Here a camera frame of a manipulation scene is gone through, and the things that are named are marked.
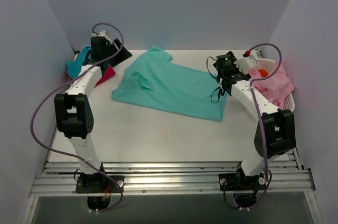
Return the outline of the mint green t-shirt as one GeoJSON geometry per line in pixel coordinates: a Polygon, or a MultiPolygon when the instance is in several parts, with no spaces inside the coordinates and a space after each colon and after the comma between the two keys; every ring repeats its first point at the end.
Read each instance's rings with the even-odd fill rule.
{"type": "Polygon", "coordinates": [[[207,73],[172,63],[172,55],[151,47],[127,69],[111,98],[169,113],[222,121],[226,96],[217,99],[218,84],[207,73]]]}

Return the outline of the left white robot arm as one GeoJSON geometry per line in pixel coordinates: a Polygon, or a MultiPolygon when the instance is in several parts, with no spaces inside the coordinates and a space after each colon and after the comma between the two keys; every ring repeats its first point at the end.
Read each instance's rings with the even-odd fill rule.
{"type": "Polygon", "coordinates": [[[91,139],[94,117],[89,104],[89,95],[109,68],[131,58],[119,39],[111,40],[105,35],[93,36],[91,48],[81,63],[80,75],[70,88],[54,98],[57,129],[70,141],[75,155],[80,157],[80,174],[89,176],[87,185],[95,192],[102,191],[107,184],[103,170],[91,139]]]}

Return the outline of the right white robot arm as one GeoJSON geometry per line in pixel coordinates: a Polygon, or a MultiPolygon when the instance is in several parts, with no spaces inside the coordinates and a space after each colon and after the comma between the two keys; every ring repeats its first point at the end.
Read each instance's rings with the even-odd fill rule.
{"type": "Polygon", "coordinates": [[[259,61],[246,51],[241,58],[233,52],[216,57],[218,95],[228,94],[239,101],[257,121],[253,152],[240,163],[234,176],[235,184],[247,188],[254,176],[268,173],[268,163],[295,147],[294,114],[281,109],[262,93],[258,84],[270,80],[278,68],[264,70],[259,61]]]}

